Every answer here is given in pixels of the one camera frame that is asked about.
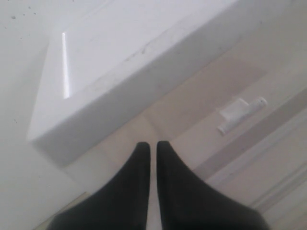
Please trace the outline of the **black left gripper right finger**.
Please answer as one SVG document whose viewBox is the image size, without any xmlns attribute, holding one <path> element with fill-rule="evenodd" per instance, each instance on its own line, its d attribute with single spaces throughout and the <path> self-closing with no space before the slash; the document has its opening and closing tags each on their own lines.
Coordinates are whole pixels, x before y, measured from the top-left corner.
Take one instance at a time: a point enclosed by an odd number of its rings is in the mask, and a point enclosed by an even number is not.
<svg viewBox="0 0 307 230">
<path fill-rule="evenodd" d="M 157 190 L 164 230 L 264 230 L 261 214 L 202 181 L 168 141 L 156 149 Z"/>
</svg>

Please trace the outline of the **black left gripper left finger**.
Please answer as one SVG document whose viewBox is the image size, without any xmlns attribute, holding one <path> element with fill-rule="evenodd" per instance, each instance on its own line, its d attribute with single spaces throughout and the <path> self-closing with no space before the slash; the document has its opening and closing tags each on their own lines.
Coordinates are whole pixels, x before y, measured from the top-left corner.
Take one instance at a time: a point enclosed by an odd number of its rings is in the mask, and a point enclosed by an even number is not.
<svg viewBox="0 0 307 230">
<path fill-rule="evenodd" d="M 150 146 L 139 142 L 99 191 L 56 215 L 49 230 L 144 230 L 150 192 Z"/>
</svg>

